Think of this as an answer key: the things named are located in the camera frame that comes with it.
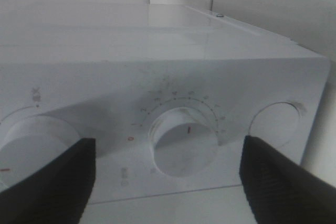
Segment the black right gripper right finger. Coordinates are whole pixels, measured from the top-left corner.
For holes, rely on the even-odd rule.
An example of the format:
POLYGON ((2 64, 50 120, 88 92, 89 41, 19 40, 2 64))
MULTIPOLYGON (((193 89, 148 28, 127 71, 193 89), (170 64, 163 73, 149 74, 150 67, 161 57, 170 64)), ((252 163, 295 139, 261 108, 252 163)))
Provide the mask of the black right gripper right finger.
POLYGON ((244 139, 239 175, 257 223, 335 223, 335 187, 258 137, 244 139))

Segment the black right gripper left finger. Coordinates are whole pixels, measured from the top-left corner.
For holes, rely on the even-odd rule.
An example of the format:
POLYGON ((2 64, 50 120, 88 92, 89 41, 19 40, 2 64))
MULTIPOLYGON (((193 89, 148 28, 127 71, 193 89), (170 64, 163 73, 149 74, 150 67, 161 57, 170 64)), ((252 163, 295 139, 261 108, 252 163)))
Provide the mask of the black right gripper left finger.
POLYGON ((1 223, 79 223, 96 180, 96 140, 82 138, 1 192, 1 223))

